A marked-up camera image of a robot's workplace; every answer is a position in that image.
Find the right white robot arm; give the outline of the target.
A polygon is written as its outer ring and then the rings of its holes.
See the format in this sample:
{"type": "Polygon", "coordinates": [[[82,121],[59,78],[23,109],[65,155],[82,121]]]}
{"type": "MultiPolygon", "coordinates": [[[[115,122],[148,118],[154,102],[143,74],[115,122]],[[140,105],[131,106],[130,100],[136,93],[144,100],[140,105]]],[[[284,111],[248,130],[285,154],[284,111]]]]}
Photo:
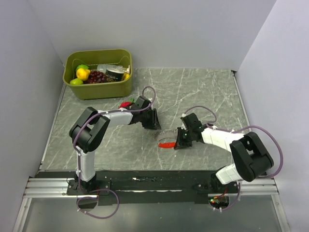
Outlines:
{"type": "Polygon", "coordinates": [[[208,185],[215,192],[223,192],[229,184],[245,180],[251,182],[274,165],[273,158],[255,132],[233,133],[203,125],[196,114],[183,114],[182,126],[177,128],[174,149],[192,147],[193,142],[214,145],[231,153],[233,164],[210,175],[208,185]]]}

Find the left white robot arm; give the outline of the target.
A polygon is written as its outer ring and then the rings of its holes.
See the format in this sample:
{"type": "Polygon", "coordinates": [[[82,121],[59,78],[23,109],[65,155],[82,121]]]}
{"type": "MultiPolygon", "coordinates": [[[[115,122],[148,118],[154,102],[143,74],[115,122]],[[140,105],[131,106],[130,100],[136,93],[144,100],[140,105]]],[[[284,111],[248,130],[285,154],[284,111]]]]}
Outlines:
{"type": "Polygon", "coordinates": [[[157,110],[152,107],[153,103],[154,100],[139,96],[127,107],[107,111],[87,107],[80,115],[70,129],[69,136],[76,151],[75,175],[78,189],[82,193],[90,194],[96,188],[95,151],[109,127],[141,123],[147,130],[161,129],[157,110]]]}

